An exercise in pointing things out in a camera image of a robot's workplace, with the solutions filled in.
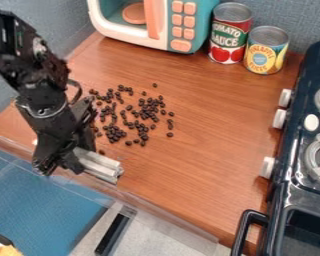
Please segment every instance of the toy stove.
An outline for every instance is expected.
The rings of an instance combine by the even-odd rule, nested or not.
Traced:
[[[271,180],[268,214],[244,212],[233,256],[241,255],[251,224],[263,226],[258,255],[320,256],[320,42],[308,49],[296,89],[284,89],[279,106],[273,127],[284,129],[280,150],[261,170]]]

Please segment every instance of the yellow can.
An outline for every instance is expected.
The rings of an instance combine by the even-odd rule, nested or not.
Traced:
[[[249,33],[244,65],[257,74],[274,74],[283,66],[288,45],[289,37],[281,28],[257,27]]]

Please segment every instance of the text on can label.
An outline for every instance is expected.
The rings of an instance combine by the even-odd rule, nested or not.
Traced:
[[[255,73],[266,73],[270,71],[276,60],[275,51],[264,45],[252,45],[246,53],[247,67]]]
[[[220,46],[240,47],[245,44],[246,34],[237,27],[214,21],[211,39]]]

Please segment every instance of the can lid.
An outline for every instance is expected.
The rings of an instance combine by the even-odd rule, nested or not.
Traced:
[[[223,3],[213,11],[215,18],[220,21],[245,22],[252,18],[251,10],[240,3]]]
[[[250,31],[249,38],[256,43],[267,46],[280,46],[288,43],[289,37],[287,33],[278,27],[260,26]]]

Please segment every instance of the coffee bean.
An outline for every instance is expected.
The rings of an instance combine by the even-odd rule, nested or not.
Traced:
[[[141,139],[144,140],[144,141],[147,141],[149,139],[149,137],[148,137],[148,135],[142,135]]]

